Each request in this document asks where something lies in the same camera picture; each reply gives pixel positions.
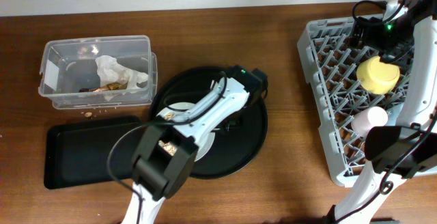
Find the crumpled white tissue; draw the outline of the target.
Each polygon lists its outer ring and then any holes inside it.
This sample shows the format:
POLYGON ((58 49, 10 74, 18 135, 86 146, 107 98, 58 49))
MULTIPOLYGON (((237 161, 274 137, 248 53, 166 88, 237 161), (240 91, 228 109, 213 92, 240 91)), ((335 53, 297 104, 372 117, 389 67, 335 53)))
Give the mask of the crumpled white tissue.
POLYGON ((100 78, 101 87, 115 82, 121 84, 126 83, 126 90, 130 90, 130 92, 122 93, 123 96, 126 94, 136 94, 141 100, 147 99, 148 94, 141 93, 139 91, 140 87, 138 84, 148 82, 148 73, 127 68, 119 64, 116 58, 109 55, 97 57, 95 62, 97 65, 97 75, 100 78))

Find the blue cup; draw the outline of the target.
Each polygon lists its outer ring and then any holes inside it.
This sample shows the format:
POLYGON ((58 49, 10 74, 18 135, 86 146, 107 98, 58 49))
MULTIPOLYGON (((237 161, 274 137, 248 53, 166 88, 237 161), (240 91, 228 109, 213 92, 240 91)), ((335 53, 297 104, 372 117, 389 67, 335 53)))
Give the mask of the blue cup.
POLYGON ((388 120, 386 125, 387 126, 394 126, 396 123, 397 118, 399 117, 399 114, 403 108, 403 103, 399 103, 393 107, 391 107, 390 109, 387 109, 387 115, 388 115, 388 120))

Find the pink cup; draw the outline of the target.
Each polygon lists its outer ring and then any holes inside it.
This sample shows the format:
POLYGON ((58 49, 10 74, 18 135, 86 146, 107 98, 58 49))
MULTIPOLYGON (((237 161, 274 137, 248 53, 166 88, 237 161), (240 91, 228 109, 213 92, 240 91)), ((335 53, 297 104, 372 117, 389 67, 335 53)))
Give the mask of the pink cup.
POLYGON ((381 107, 370 107, 354 115, 352 130, 360 137, 366 137, 375 126, 384 126, 388 122, 388 114, 381 107))

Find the food scraps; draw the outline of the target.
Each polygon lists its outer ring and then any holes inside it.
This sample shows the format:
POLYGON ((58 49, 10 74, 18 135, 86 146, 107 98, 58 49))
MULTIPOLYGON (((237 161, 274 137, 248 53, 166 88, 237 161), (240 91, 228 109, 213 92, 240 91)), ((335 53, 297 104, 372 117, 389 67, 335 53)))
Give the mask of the food scraps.
MULTIPOLYGON (((171 120, 174 116, 175 116, 174 112, 167 112, 166 114, 164 114, 164 119, 171 120)), ((171 156, 174 156, 175 153, 177 152, 177 147, 174 144, 172 144, 172 142, 169 142, 169 141, 165 142, 165 141, 159 140, 158 145, 164 151, 166 151, 168 154, 170 154, 171 156)))

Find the yellow bowl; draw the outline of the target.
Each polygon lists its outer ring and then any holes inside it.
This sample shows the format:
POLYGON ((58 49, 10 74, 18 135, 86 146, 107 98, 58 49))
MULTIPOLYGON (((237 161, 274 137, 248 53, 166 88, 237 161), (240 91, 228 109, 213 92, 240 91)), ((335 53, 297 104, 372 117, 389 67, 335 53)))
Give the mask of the yellow bowl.
POLYGON ((387 94, 396 86, 400 78, 400 68, 394 64, 383 63, 380 56, 375 56, 359 64, 356 77, 366 91, 387 94))

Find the clear plastic waste bin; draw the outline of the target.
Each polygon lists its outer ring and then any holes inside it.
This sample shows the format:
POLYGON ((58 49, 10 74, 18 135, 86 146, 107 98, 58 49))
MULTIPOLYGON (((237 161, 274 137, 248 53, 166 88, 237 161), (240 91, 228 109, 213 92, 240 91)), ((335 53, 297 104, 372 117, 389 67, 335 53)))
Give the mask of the clear plastic waste bin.
POLYGON ((54 40, 46 44, 40 66, 42 79, 38 93, 52 101, 56 109, 131 107, 152 103, 158 84, 157 58, 147 36, 109 36, 54 40), (147 99, 130 90, 80 92, 99 88, 95 59, 109 55, 127 68, 148 73, 148 82, 138 84, 147 99))

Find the round black tray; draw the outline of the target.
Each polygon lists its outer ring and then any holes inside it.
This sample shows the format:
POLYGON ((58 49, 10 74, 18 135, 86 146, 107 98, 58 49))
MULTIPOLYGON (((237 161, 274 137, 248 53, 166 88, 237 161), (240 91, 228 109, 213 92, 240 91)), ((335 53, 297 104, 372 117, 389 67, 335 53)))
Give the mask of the round black tray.
MULTIPOLYGON (((185 70, 169 79, 152 101, 149 118, 155 117, 166 104, 200 101, 210 89, 213 80, 219 79, 220 72, 235 77, 241 67, 202 66, 185 70)), ((192 178, 211 180, 231 175, 248 165, 261 150, 268 130, 266 110, 266 130, 253 132, 221 133, 217 127, 214 142, 208 153, 195 162, 192 178)))

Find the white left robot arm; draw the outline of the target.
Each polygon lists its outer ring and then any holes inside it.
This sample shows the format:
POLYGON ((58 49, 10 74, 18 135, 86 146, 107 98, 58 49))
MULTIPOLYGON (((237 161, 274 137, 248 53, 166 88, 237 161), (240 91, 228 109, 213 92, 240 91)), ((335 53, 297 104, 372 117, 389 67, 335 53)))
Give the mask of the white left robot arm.
POLYGON ((188 177, 215 179, 248 165, 266 138, 264 98, 268 77, 241 66, 195 68, 180 75, 184 84, 211 82, 210 89, 186 108, 167 105, 142 125, 144 133, 132 155, 132 191, 123 223, 153 223, 163 204, 188 177))

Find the gold snack wrapper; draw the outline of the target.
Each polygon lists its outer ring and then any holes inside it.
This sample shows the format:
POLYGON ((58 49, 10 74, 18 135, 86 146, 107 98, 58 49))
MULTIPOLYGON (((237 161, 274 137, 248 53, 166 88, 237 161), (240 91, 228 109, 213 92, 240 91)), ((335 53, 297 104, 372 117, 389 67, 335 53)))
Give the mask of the gold snack wrapper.
POLYGON ((107 85, 104 85, 102 87, 99 88, 82 88, 79 91, 80 92, 105 92, 105 91, 113 91, 113 90, 120 90, 120 89, 126 89, 127 88, 127 84, 121 84, 121 83, 109 83, 107 85))

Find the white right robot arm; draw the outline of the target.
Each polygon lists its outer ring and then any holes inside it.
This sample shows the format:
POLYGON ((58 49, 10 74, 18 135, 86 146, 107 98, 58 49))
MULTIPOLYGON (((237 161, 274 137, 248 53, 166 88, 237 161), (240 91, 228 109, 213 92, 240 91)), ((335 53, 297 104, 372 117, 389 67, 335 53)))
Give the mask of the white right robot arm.
POLYGON ((298 41, 331 178, 361 168, 324 223, 370 223, 398 186, 436 166, 436 0, 378 7, 312 21, 298 41))

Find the grey dishwasher rack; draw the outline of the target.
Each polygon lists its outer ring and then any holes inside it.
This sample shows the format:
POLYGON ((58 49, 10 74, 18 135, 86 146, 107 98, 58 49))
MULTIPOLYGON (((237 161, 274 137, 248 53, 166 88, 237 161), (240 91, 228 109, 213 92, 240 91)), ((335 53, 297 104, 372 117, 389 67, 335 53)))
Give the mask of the grey dishwasher rack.
POLYGON ((365 162, 365 140, 351 127, 354 115, 403 103, 396 124, 420 124, 426 130, 436 111, 436 20, 428 17, 414 26, 417 54, 401 61, 395 88, 380 95, 367 92, 357 80, 358 65, 378 52, 369 46, 348 47, 353 24, 351 17, 311 21, 297 44, 321 121, 318 131, 330 178, 346 188, 353 186, 365 162))

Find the grey plate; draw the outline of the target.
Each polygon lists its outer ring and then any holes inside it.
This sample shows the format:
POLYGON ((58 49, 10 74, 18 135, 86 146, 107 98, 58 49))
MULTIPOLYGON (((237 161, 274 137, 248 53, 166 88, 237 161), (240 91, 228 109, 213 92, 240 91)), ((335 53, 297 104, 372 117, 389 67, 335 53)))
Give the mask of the grey plate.
MULTIPOLYGON (((177 102, 170 105, 170 107, 166 107, 164 109, 161 109, 158 114, 156 115, 163 117, 165 120, 171 120, 175 115, 178 115, 183 112, 183 110, 190 109, 193 106, 195 106, 193 103, 190 102, 177 102)), ((200 160, 202 157, 204 157, 209 149, 212 147, 212 144, 214 142, 215 134, 213 132, 210 132, 208 135, 206 135, 202 140, 196 141, 196 144, 199 146, 195 162, 200 160)))

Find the black rectangular tray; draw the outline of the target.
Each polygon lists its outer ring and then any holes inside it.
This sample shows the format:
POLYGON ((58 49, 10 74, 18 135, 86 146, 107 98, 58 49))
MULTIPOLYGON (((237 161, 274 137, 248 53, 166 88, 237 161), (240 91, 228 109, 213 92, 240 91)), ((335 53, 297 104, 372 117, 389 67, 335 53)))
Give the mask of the black rectangular tray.
POLYGON ((44 186, 58 189, 111 180, 107 157, 141 121, 134 115, 51 127, 46 137, 44 186))

